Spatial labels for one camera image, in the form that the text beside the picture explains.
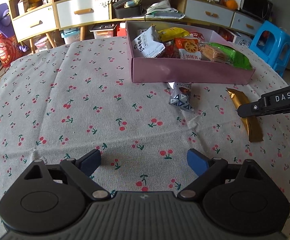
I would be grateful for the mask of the gold bar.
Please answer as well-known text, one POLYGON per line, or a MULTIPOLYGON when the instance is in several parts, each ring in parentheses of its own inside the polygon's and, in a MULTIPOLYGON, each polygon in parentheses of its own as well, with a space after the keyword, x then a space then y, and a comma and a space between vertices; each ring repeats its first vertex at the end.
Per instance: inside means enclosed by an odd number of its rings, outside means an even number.
MULTIPOLYGON (((226 91, 228 92, 236 110, 239 106, 250 103, 250 100, 243 92, 232 88, 227 88, 226 91)), ((263 131, 255 116, 241 118, 241 121, 247 131, 249 142, 263 141, 263 131)))

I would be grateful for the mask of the clear cracker pack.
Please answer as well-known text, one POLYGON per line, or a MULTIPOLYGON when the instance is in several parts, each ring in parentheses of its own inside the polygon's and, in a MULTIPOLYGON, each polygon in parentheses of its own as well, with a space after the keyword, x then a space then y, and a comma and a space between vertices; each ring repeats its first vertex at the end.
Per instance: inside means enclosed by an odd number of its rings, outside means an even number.
POLYGON ((224 52, 207 43, 200 45, 200 51, 205 58, 213 62, 227 63, 229 60, 224 52))

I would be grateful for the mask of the orange biscuit packet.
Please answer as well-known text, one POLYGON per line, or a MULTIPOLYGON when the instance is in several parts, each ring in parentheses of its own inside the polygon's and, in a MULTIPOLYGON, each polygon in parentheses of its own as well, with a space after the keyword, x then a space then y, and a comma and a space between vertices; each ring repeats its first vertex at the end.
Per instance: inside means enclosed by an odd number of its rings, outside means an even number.
POLYGON ((199 40, 196 38, 175 38, 174 47, 178 51, 180 59, 201 60, 199 40))

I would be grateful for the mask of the yellow snack bag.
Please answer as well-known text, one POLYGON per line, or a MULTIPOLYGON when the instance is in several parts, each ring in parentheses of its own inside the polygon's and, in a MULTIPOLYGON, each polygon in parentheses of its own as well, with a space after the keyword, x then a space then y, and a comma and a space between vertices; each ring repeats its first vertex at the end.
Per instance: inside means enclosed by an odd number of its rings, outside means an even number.
POLYGON ((189 36, 189 32, 183 28, 171 27, 157 32, 161 42, 168 42, 175 38, 183 38, 189 36))

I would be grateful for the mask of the white snack bag black text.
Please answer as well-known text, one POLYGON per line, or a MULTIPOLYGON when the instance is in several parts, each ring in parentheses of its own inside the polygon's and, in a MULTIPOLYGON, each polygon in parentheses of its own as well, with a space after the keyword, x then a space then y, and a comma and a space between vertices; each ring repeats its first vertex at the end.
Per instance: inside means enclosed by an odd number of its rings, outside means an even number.
POLYGON ((165 50, 165 45, 160 42, 155 26, 151 26, 132 40, 131 48, 134 57, 155 58, 165 50))

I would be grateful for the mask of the blue plastic stool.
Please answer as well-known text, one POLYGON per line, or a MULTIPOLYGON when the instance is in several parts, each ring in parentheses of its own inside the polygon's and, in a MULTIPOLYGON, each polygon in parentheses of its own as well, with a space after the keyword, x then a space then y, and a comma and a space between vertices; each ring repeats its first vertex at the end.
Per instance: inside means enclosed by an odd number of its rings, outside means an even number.
POLYGON ((249 49, 282 77, 290 59, 290 35, 265 21, 257 30, 249 49))

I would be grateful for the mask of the cherry print cloth mat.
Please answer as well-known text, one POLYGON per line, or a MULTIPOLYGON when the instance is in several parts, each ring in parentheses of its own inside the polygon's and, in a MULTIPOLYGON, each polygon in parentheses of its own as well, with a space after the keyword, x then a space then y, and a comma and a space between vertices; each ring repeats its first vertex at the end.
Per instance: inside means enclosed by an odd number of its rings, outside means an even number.
MULTIPOLYGON (((75 42, 22 57, 0 82, 0 199, 35 159, 57 164, 102 154, 91 178, 117 191, 183 190, 196 175, 186 155, 254 159, 290 200, 290 114, 259 119, 249 142, 228 85, 195 83, 194 112, 168 103, 165 83, 132 83, 128 40, 75 42)), ((0 237, 5 228, 0 219, 0 237)))

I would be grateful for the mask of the blue white small snack packet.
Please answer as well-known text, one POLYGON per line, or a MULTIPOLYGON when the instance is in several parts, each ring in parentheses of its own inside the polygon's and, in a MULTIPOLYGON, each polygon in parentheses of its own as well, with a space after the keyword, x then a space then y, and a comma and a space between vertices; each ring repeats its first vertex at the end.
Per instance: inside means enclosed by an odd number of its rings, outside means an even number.
POLYGON ((191 105, 191 83, 183 82, 169 82, 170 97, 169 104, 180 108, 181 110, 194 112, 194 108, 191 105))

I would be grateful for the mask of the red crumpled snack packet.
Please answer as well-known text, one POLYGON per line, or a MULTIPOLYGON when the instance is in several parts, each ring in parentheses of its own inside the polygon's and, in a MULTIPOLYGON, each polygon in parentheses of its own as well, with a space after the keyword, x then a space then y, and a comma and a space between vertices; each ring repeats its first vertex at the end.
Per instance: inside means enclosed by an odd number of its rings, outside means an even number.
POLYGON ((159 55, 160 58, 173 58, 173 59, 179 59, 179 50, 177 46, 174 44, 174 41, 168 41, 164 43, 165 49, 163 52, 159 55))

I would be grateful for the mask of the pink cardboard box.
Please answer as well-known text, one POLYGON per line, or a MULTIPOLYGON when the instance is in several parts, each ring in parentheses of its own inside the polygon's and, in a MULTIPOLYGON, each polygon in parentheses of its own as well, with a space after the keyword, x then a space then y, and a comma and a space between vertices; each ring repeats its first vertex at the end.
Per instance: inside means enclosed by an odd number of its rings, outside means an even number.
POLYGON ((234 44, 227 42, 211 29, 159 21, 127 21, 128 59, 133 83, 177 81, 247 85, 255 72, 255 68, 245 70, 229 64, 212 61, 138 57, 131 43, 137 38, 138 30, 148 29, 152 25, 157 30, 169 27, 184 28, 188 31, 201 33, 207 42, 216 42, 231 48, 234 46, 234 44))

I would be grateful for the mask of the red storage box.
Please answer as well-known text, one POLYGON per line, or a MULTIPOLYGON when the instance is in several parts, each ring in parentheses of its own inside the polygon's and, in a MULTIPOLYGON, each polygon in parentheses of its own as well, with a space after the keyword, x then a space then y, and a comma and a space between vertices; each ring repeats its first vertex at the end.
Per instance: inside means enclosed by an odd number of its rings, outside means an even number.
POLYGON ((126 28, 125 28, 125 22, 118 23, 116 27, 116 36, 122 37, 126 35, 127 33, 126 33, 126 28))

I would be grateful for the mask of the stack of papers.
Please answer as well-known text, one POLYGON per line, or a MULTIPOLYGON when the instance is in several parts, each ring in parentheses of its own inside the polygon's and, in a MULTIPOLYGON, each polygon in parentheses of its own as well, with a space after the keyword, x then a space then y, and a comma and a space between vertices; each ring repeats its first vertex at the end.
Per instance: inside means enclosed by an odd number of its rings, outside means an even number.
POLYGON ((185 17, 185 14, 171 7, 169 0, 161 0, 146 9, 145 17, 181 20, 185 17))

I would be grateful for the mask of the wooden tv cabinet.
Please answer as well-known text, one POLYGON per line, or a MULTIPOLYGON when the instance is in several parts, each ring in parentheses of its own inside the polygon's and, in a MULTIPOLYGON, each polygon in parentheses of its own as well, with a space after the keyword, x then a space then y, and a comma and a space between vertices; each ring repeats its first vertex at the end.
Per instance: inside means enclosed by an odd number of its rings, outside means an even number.
MULTIPOLYGON (((157 21, 223 27, 251 36, 256 34, 264 22, 206 0, 169 0, 169 2, 171 7, 183 13, 185 17, 181 20, 157 18, 157 21)), ((107 22, 155 20, 143 15, 117 18, 111 2, 100 3, 97 0, 61 0, 53 6, 59 30, 107 22)))

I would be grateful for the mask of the black lidded box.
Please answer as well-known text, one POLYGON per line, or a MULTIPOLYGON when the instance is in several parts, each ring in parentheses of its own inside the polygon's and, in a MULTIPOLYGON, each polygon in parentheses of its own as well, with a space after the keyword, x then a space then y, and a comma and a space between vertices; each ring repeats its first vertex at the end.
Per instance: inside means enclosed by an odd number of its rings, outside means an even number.
POLYGON ((112 5, 116 18, 133 18, 143 15, 141 0, 119 0, 112 5))

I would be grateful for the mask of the wooden shelf unit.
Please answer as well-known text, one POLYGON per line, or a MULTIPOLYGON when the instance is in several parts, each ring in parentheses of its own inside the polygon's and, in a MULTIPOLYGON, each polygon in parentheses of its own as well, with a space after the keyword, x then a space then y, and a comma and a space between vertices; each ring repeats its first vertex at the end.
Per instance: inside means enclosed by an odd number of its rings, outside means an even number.
POLYGON ((54 0, 8 0, 9 14, 19 43, 29 42, 35 52, 34 39, 45 35, 52 48, 56 47, 53 33, 57 30, 54 0))

